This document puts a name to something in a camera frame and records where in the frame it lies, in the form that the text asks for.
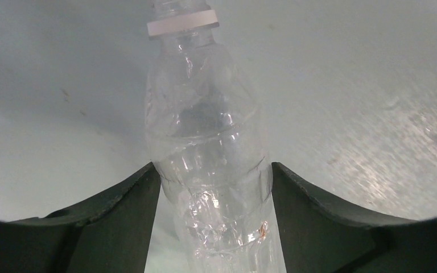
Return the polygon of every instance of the scratched metal surface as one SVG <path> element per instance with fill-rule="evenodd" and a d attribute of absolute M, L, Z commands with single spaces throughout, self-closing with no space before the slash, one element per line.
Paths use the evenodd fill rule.
<path fill-rule="evenodd" d="M 437 216 L 437 0 L 212 0 L 272 160 L 351 202 Z M 0 0 L 0 219 L 74 204 L 149 160 L 147 1 Z M 147 272 L 186 272 L 163 196 Z"/>

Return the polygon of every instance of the white plastic ring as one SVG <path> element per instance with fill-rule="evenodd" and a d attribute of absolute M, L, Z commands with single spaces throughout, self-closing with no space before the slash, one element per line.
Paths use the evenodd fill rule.
<path fill-rule="evenodd" d="M 196 27 L 218 23 L 214 10 L 204 10 L 192 14 L 178 15 L 147 24 L 150 37 L 190 30 Z"/>

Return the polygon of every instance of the plastic bottle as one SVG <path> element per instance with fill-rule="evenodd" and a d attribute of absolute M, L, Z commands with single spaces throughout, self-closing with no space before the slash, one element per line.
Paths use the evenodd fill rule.
<path fill-rule="evenodd" d="M 279 272 L 272 170 L 253 89 L 215 43 L 204 0 L 155 0 L 154 9 L 165 21 L 149 25 L 162 49 L 148 77 L 147 144 L 189 266 L 196 273 Z M 166 33 L 183 23 L 168 18 L 201 11 L 212 19 Z"/>

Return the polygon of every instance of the bottle neck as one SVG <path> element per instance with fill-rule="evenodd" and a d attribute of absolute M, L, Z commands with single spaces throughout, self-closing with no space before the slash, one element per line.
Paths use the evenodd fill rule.
<path fill-rule="evenodd" d="M 197 28 L 186 32 L 167 34 L 161 37 L 162 53 L 181 53 L 215 43 L 212 30 Z"/>

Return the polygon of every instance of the clear plastic bottle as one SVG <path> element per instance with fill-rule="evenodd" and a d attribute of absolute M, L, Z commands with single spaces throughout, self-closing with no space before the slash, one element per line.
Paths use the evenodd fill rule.
<path fill-rule="evenodd" d="M 182 2 L 155 0 L 156 17 L 209 9 L 203 0 Z M 210 26 L 160 39 L 147 85 L 147 144 L 192 272 L 279 272 L 272 170 L 247 77 Z"/>

